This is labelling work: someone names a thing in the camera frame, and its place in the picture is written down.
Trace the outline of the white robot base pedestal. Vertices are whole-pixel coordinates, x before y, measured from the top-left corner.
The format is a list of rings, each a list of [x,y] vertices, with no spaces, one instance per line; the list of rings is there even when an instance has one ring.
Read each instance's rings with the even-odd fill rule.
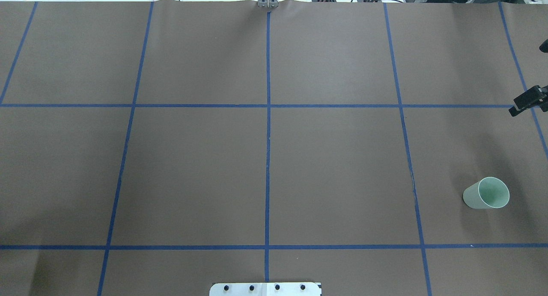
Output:
[[[210,296],[321,296],[315,282],[219,283],[211,286]]]

